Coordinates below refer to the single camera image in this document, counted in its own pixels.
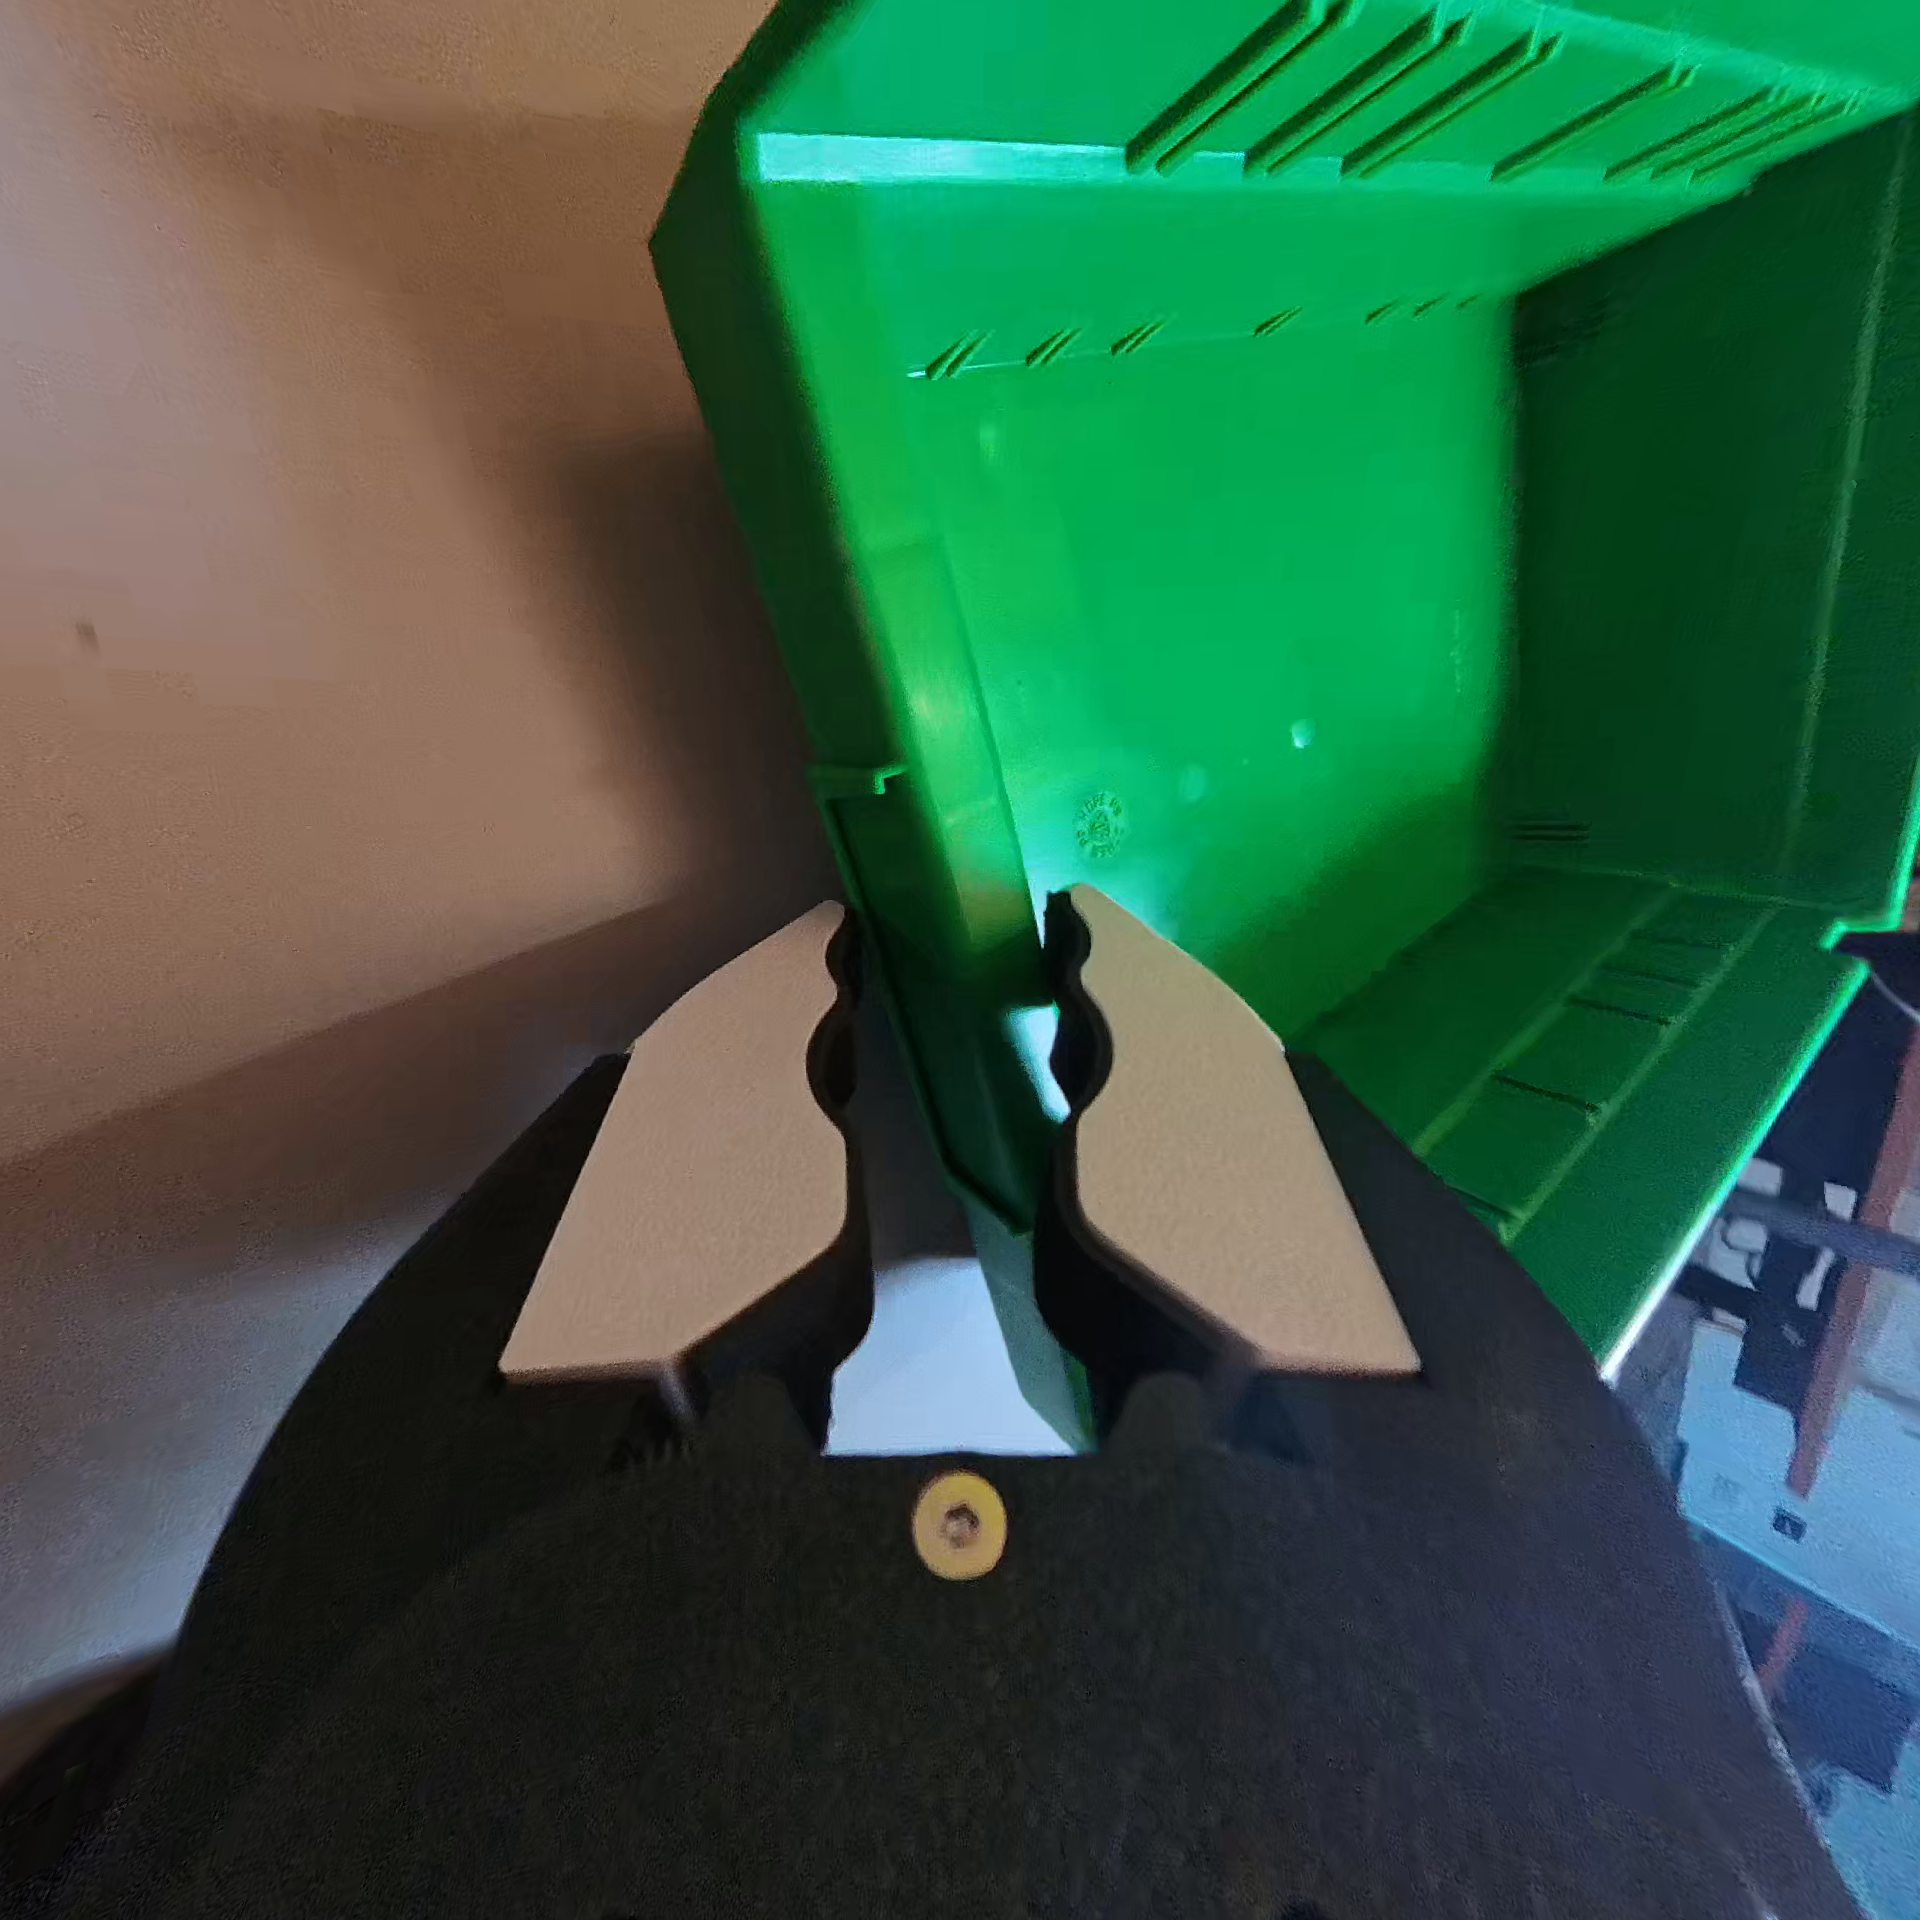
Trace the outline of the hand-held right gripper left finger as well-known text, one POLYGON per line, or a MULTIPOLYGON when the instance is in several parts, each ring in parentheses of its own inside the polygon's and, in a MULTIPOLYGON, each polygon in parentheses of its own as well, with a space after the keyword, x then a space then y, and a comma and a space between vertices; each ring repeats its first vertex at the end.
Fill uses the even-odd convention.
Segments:
POLYGON ((769 1377, 826 1443, 875 1304, 857 1003, 857 927, 826 900, 635 1038, 498 1356, 506 1385, 641 1385, 691 1428, 769 1377))

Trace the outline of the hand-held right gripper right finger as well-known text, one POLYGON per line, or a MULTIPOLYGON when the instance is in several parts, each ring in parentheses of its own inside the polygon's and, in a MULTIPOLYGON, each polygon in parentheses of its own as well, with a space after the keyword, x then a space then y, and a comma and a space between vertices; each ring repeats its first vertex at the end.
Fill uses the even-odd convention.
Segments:
POLYGON ((1150 1378, 1260 1436, 1277 1384, 1401 1385, 1423 1361, 1281 1035, 1093 886, 1046 899, 1046 1057, 1065 1118, 1033 1273, 1095 1441, 1150 1378))

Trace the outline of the green plastic bin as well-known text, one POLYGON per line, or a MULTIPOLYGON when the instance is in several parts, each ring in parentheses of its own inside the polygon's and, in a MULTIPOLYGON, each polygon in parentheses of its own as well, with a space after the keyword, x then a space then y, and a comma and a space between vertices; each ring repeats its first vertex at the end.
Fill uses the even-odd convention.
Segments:
POLYGON ((1916 6, 777 6, 654 260, 1014 1377, 1045 900, 1598 1362, 1916 852, 1916 6))

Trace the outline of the brown metal desk frame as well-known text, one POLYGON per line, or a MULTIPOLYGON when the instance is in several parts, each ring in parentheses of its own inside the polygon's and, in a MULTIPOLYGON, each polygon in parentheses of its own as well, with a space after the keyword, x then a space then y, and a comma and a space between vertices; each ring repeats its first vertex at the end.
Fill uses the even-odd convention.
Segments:
POLYGON ((1916 1025, 1853 1012, 1772 1124, 1743 1385, 1790 1420, 1766 1552, 1823 1634, 1916 1665, 1916 1025))

